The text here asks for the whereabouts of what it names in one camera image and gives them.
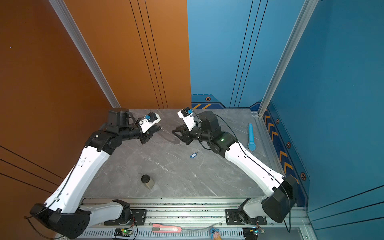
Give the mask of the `perforated metal ring disc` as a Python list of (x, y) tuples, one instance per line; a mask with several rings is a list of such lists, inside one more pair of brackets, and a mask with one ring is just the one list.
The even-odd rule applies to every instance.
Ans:
[(169, 143), (172, 143), (172, 144), (178, 144), (179, 143), (179, 140), (175, 138), (174, 135), (170, 134), (164, 127), (160, 126), (160, 130), (157, 132), (157, 134), (163, 138), (164, 140), (166, 140), (167, 142)]

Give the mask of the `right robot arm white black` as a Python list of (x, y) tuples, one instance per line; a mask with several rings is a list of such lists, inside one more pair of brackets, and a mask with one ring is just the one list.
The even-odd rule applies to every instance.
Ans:
[(178, 116), (184, 124), (172, 131), (176, 137), (186, 145), (193, 141), (207, 143), (206, 150), (236, 165), (263, 191), (262, 197), (248, 198), (239, 206), (237, 212), (243, 224), (249, 225), (264, 216), (282, 223), (291, 216), (298, 195), (298, 183), (293, 176), (285, 177), (262, 163), (243, 146), (234, 132), (221, 129), (221, 117), (213, 112), (196, 115), (190, 108), (185, 108), (178, 112)]

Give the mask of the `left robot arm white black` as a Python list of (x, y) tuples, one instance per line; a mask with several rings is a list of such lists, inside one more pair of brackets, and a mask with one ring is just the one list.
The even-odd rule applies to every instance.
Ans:
[(78, 162), (43, 204), (35, 204), (30, 215), (46, 228), (68, 239), (76, 239), (88, 227), (107, 221), (127, 225), (133, 221), (131, 205), (122, 200), (83, 207), (83, 195), (96, 173), (124, 141), (140, 140), (145, 144), (161, 130), (161, 117), (150, 112), (136, 119), (124, 108), (109, 111), (108, 120), (91, 134), (85, 143)]

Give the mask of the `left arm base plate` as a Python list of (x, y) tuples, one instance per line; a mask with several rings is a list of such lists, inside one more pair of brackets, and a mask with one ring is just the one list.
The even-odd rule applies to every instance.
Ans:
[(116, 220), (105, 221), (105, 226), (144, 226), (147, 217), (147, 210), (133, 209), (130, 210), (128, 218), (119, 218)]

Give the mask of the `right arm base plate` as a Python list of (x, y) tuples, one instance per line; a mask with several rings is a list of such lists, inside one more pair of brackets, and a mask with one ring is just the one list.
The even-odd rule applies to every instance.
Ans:
[(244, 225), (244, 226), (266, 226), (267, 219), (265, 216), (249, 218), (246, 214), (237, 209), (226, 209), (226, 224), (228, 226)]

